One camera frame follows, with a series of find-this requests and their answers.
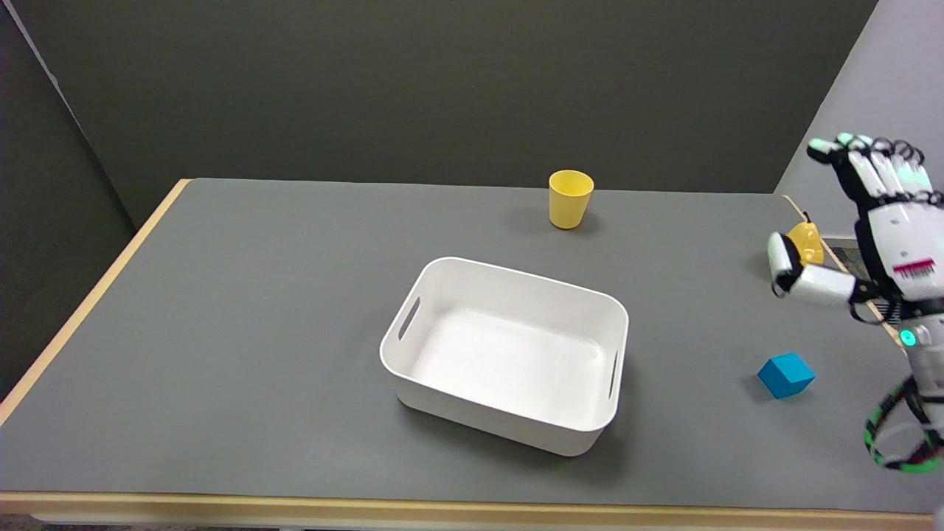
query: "yellow object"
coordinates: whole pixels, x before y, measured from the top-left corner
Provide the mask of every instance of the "yellow object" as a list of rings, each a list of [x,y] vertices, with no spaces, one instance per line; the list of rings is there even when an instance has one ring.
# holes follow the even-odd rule
[[[573,229],[581,224],[587,210],[593,180],[577,170],[554,172],[550,185],[550,222],[558,229]]]
[[[786,237],[790,238],[790,241],[797,246],[797,250],[800,252],[801,264],[804,266],[807,264],[822,265],[823,244],[819,240],[819,229],[817,229],[816,223],[810,221],[809,214],[804,212],[803,217],[806,218],[806,221],[798,223],[796,227],[790,229]]]

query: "green led light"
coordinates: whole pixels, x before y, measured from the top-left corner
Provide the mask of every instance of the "green led light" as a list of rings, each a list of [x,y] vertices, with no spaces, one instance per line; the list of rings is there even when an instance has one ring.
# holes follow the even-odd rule
[[[898,334],[898,337],[902,340],[905,347],[914,347],[915,343],[918,343],[915,333],[910,330],[902,330],[902,332]]]

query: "gray wall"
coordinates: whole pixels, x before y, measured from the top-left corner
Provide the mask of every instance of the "gray wall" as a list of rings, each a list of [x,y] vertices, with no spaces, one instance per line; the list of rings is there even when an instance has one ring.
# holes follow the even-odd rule
[[[14,0],[135,221],[185,177],[772,192],[875,0]]]
[[[902,138],[924,150],[944,189],[944,2],[881,0],[797,147],[777,193],[787,194],[828,238],[853,238],[857,217],[834,173],[810,161],[805,139],[840,131]]]
[[[131,237],[104,172],[0,8],[0,400]]]

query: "yellow toy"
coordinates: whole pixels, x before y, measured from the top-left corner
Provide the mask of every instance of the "yellow toy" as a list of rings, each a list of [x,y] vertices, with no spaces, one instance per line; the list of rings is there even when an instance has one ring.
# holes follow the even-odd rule
[[[810,220],[809,214],[804,212],[803,217],[806,218],[806,221],[802,221],[798,223],[796,227],[790,229],[786,237],[790,238],[793,245],[797,246],[797,250],[800,252],[800,263],[802,265],[822,265],[823,244],[819,240],[819,229],[817,229],[816,223]]]

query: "bin handle hole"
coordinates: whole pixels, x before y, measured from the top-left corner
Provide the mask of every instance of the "bin handle hole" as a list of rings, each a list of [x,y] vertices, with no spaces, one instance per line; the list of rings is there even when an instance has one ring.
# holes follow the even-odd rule
[[[400,332],[396,335],[397,340],[402,340],[403,335],[407,333],[407,329],[410,328],[410,323],[412,323],[413,318],[416,317],[416,310],[419,310],[419,297],[413,302],[413,307],[410,308],[410,311],[407,313],[407,318],[403,319],[403,324],[400,325]]]
[[[613,383],[616,381],[616,362],[619,361],[619,351],[616,351],[616,354],[613,356],[613,371],[610,372],[610,395],[607,400],[613,398]]]

